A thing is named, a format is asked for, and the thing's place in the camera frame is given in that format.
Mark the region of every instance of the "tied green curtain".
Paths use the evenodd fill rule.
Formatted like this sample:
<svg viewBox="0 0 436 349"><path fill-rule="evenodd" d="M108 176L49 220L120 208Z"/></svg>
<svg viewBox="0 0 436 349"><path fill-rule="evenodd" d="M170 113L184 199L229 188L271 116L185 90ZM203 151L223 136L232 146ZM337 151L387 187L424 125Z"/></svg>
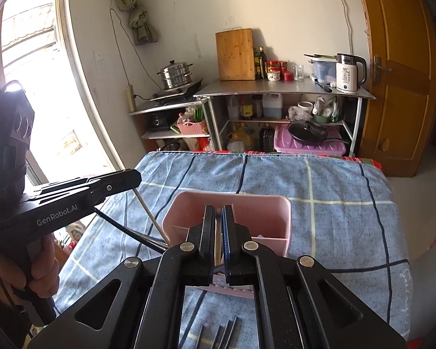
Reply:
<svg viewBox="0 0 436 349"><path fill-rule="evenodd" d="M129 12L129 25L134 30L136 44L146 44L158 41L158 33L147 23L147 11L139 0L116 0L120 10Z"/></svg>

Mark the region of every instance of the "white wall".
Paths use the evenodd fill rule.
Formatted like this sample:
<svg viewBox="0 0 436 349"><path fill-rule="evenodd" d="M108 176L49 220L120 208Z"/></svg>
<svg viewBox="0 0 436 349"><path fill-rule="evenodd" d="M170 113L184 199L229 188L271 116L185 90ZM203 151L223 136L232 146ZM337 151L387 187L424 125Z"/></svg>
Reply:
<svg viewBox="0 0 436 349"><path fill-rule="evenodd" d="M304 64L305 53L349 53L341 0L141 0L160 41L138 51L151 71L168 60L194 63L194 77L217 79L215 33L234 27L252 28L254 47L265 46L267 58ZM361 0L346 0L353 29L354 54L369 59Z"/></svg>
<svg viewBox="0 0 436 349"><path fill-rule="evenodd" d="M217 79L215 33L234 27L252 28L254 47L265 46L268 59L304 64L306 73L311 73L311 66L304 53L350 52L341 0L141 1L160 40L136 46L136 50L155 80L156 72L172 59L194 63L193 76L203 78L204 84ZM361 0L346 1L354 54L368 60ZM95 105L124 165L132 167L145 151L128 116L124 95L127 81L110 22L110 1L69 0L69 4L76 46ZM127 14L120 16L127 28ZM134 92L149 97L157 88L146 76L114 15L113 20Z"/></svg>

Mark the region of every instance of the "human hand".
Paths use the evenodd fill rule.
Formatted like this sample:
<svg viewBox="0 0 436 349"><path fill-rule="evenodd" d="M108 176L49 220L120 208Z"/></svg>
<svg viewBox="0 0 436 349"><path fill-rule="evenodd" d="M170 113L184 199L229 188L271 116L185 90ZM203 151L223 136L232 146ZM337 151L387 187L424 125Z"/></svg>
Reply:
<svg viewBox="0 0 436 349"><path fill-rule="evenodd" d="M29 288L34 291L39 298L43 299L50 298L58 291L60 283L58 276L59 264L55 258L53 237L52 235L47 235L42 241L42 251L31 266L33 279L29 282L26 282L23 271L15 262L0 254L0 276L15 304L21 304L21 301L14 295L11 286L17 289L23 289L26 284L28 284ZM1 287L0 300L5 304L9 304Z"/></svg>

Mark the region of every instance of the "kettle handle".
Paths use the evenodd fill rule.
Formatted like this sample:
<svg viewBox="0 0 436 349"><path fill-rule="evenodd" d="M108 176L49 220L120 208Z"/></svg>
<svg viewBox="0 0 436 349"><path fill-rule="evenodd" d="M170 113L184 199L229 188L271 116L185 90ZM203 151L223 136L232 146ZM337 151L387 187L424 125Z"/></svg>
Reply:
<svg viewBox="0 0 436 349"><path fill-rule="evenodd" d="M363 77L362 81L357 82L358 85L362 85L366 82L366 60L364 58L356 56L355 61L356 61L356 63L362 63L362 66L364 67L364 77Z"/></svg>

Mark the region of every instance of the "wooden door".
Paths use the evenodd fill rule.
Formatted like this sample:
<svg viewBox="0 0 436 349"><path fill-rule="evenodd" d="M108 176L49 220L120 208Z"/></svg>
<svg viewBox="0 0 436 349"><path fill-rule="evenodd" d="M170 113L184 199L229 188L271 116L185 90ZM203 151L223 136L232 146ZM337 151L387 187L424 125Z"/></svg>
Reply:
<svg viewBox="0 0 436 349"><path fill-rule="evenodd" d="M368 102L359 156L379 161L387 176L412 177L428 142L436 105L434 24L424 0L363 3L370 92L376 100Z"/></svg>

